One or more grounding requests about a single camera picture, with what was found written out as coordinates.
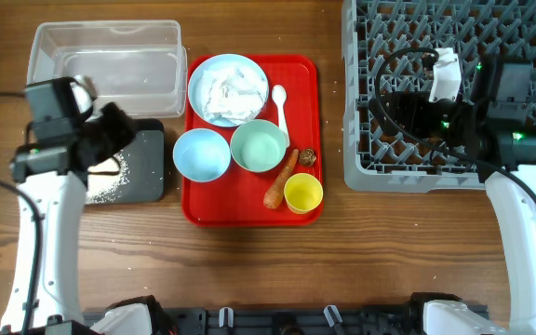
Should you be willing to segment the pile of white rice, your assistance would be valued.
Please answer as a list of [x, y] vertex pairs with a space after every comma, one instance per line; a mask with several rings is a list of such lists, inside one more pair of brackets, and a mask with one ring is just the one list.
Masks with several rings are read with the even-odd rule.
[[128, 184], [128, 167], [125, 158], [116, 154], [102, 163], [90, 167], [87, 177], [87, 205], [106, 204], [122, 197]]

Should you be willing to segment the light blue bowl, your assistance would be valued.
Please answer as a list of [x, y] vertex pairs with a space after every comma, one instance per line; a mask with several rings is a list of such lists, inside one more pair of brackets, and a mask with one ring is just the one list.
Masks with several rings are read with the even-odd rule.
[[186, 179], [210, 182], [226, 172], [231, 153], [221, 134], [208, 128], [195, 128], [177, 139], [172, 158], [176, 169]]

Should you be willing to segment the mint green bowl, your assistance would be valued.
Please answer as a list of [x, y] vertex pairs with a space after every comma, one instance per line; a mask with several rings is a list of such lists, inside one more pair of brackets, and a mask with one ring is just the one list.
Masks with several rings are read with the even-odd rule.
[[283, 160], [287, 148], [287, 140], [280, 128], [262, 119], [239, 126], [230, 140], [233, 160], [254, 173], [275, 168]]

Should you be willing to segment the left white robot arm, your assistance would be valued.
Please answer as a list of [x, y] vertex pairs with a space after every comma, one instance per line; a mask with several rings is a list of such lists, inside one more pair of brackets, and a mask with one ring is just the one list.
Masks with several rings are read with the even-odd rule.
[[92, 121], [74, 112], [47, 116], [34, 132], [36, 140], [20, 146], [11, 162], [20, 233], [12, 292], [0, 321], [3, 334], [37, 334], [82, 322], [77, 253], [88, 170], [129, 145], [136, 126], [108, 103]]

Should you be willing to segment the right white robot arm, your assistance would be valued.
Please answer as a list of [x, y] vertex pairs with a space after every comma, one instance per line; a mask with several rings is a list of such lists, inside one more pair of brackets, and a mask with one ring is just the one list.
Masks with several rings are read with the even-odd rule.
[[527, 121], [532, 65], [484, 56], [469, 101], [451, 49], [422, 48], [429, 92], [376, 93], [370, 108], [387, 132], [476, 168], [502, 236], [511, 307], [508, 332], [536, 334], [536, 125]]

